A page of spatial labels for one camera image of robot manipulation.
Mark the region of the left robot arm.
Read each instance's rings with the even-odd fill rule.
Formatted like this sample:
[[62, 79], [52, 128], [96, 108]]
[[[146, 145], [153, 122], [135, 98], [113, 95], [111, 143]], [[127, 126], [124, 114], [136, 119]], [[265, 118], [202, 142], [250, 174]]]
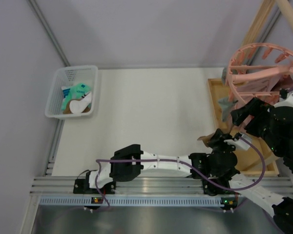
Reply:
[[212, 149], [207, 153], [191, 153], [186, 156], [164, 156], [148, 153], [141, 145], [132, 144], [107, 159], [99, 159], [99, 169], [88, 174], [89, 188], [103, 188], [111, 182], [128, 182], [142, 177], [222, 177], [234, 171], [237, 157], [234, 151], [238, 140], [221, 129], [207, 140]]

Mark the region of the green blue patterned sock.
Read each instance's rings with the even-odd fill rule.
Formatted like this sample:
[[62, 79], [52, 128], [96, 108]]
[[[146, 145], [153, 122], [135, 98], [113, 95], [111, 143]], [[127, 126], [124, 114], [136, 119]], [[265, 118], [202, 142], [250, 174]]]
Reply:
[[62, 86], [63, 92], [63, 102], [61, 110], [64, 111], [66, 109], [67, 103], [76, 97], [74, 86]]

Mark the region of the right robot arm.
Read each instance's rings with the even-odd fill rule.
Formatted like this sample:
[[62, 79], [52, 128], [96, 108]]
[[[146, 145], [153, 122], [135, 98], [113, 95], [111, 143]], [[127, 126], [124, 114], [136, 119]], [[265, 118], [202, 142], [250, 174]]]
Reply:
[[[252, 120], [244, 128], [245, 134], [231, 136], [217, 129], [210, 143], [218, 145], [219, 150], [248, 150], [251, 143], [247, 135], [259, 137], [276, 157], [283, 159], [283, 164], [293, 175], [293, 93], [275, 105], [253, 98], [245, 106], [231, 112], [236, 126], [249, 116]], [[283, 233], [293, 234], [292, 198], [273, 193], [258, 182], [251, 182], [243, 174], [231, 175], [228, 182], [231, 190], [238, 191], [266, 211]]]

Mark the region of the brown sock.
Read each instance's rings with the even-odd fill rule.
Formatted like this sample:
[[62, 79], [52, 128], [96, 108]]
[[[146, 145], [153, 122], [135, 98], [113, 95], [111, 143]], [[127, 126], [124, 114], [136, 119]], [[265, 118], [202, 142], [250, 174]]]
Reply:
[[82, 114], [90, 111], [90, 102], [73, 99], [67, 103], [66, 109], [63, 111], [64, 114]]
[[197, 141], [201, 141], [206, 147], [209, 148], [209, 142], [211, 140], [211, 138], [213, 137], [214, 133], [209, 134], [207, 136], [200, 136], [198, 137]]

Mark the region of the pink round clip hanger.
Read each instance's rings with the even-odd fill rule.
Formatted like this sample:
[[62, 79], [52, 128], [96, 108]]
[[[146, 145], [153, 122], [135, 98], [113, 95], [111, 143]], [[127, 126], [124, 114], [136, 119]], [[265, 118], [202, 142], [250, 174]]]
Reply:
[[[243, 107], [246, 102], [242, 97], [277, 95], [278, 92], [241, 92], [237, 86], [249, 81], [272, 78], [274, 76], [290, 75], [293, 78], [293, 50], [272, 43], [251, 43], [240, 47], [230, 58], [227, 65], [226, 86], [229, 87], [229, 100], [237, 100], [233, 111]], [[286, 89], [293, 92], [293, 85]], [[232, 126], [232, 118], [229, 114], [227, 120]]]

